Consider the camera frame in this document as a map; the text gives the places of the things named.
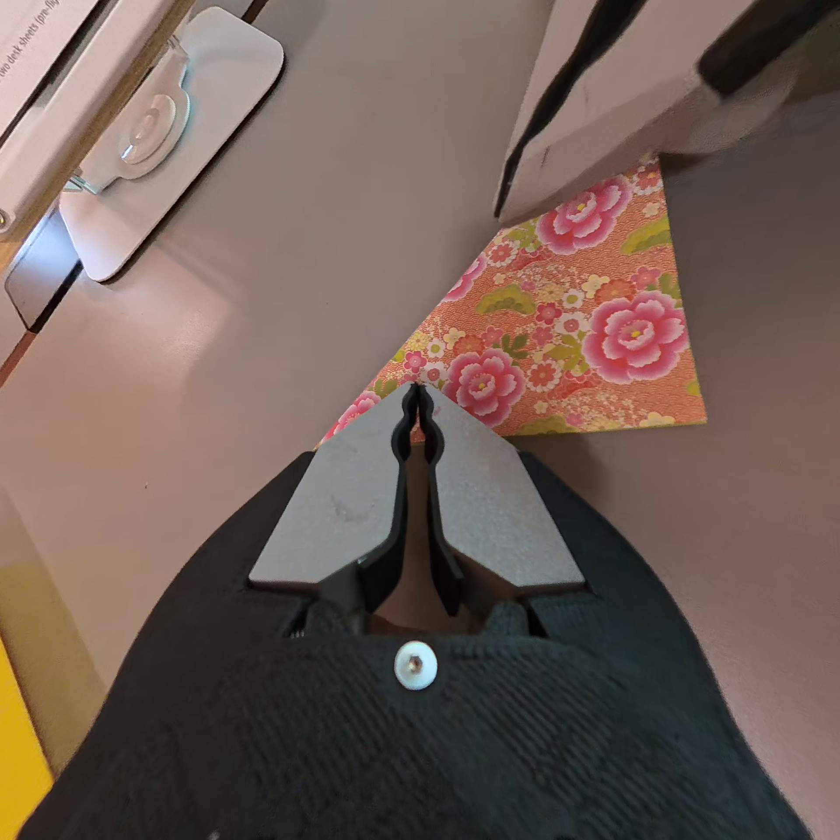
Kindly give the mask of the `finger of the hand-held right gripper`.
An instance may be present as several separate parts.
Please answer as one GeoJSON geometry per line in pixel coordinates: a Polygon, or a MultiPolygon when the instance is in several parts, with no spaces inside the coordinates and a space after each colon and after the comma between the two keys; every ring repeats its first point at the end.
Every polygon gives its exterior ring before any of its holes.
{"type": "Polygon", "coordinates": [[[721,96],[705,50],[745,11],[737,1],[600,2],[574,61],[542,95],[510,161],[501,222],[515,224],[662,151],[689,111],[721,96]]]}
{"type": "Polygon", "coordinates": [[[598,1],[556,1],[552,3],[547,23],[538,42],[538,49],[532,68],[528,74],[528,83],[524,90],[518,114],[512,124],[512,133],[505,152],[500,171],[500,178],[493,200],[493,211],[497,219],[502,218],[502,208],[508,191],[510,168],[516,167],[510,161],[522,137],[527,132],[535,109],[550,87],[553,80],[563,71],[570,61],[574,61],[575,51],[586,31],[590,28],[593,16],[600,2],[598,1]]]}

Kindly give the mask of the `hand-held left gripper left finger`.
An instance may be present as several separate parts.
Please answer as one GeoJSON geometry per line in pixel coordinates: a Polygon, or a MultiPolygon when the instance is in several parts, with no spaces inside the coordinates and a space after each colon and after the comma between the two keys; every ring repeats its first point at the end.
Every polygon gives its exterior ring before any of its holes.
{"type": "Polygon", "coordinates": [[[256,588],[374,613],[402,573],[406,462],[420,388],[396,391],[314,453],[257,562],[256,588]]]}

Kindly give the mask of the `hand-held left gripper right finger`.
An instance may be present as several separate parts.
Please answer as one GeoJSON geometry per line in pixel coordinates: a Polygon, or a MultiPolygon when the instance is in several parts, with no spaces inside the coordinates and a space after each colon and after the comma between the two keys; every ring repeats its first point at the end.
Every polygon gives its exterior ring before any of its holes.
{"type": "Polygon", "coordinates": [[[432,578],[446,612],[581,592],[585,577],[519,450],[454,402],[417,391],[432,578]]]}

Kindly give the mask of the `floral origami paper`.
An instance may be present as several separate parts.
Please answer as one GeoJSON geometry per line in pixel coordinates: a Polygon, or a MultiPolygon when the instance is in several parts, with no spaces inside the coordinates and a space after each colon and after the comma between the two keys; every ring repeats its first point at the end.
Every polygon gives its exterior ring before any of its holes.
{"type": "Polygon", "coordinates": [[[705,424],[658,158],[497,233],[322,441],[415,383],[505,437],[705,424]]]}

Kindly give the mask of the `yellow paper sheet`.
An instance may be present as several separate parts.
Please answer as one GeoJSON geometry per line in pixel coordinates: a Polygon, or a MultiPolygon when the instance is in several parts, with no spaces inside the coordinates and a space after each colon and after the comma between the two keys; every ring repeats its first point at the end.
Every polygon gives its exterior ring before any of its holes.
{"type": "Polygon", "coordinates": [[[53,785],[35,726],[1,644],[1,838],[15,839],[53,785]]]}

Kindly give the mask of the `clear round plastic knob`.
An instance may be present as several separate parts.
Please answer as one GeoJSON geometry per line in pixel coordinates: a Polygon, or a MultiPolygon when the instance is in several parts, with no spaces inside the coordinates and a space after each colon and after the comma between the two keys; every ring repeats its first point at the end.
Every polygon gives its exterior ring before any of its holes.
{"type": "Polygon", "coordinates": [[[150,171],[161,163],[182,137],[191,103],[183,89],[156,93],[145,109],[126,119],[119,133],[119,158],[133,172],[150,171]]]}

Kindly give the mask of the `white clamp bar with screws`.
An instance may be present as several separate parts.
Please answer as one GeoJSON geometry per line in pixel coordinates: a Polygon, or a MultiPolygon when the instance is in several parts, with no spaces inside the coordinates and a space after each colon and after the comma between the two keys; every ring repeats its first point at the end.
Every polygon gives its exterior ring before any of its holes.
{"type": "Polygon", "coordinates": [[[24,236],[128,100],[190,1],[96,2],[1,142],[2,243],[24,236]]]}

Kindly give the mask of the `printed white paper sheet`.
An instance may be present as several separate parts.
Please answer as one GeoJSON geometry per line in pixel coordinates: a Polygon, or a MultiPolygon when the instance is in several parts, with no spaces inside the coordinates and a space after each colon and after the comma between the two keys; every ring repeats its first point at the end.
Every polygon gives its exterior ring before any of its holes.
{"type": "Polygon", "coordinates": [[[2,2],[2,130],[35,94],[95,5],[95,1],[2,2]]]}

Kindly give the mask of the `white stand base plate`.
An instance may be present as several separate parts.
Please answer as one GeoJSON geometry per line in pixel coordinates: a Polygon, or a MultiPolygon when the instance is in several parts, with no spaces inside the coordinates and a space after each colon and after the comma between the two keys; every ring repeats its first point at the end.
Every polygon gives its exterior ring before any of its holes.
{"type": "Polygon", "coordinates": [[[191,13],[179,25],[59,199],[90,280],[114,280],[147,246],[276,85],[284,64],[280,42],[219,6],[191,13]],[[191,103],[182,137],[153,169],[132,171],[119,158],[126,119],[154,94],[179,88],[191,103]]]}

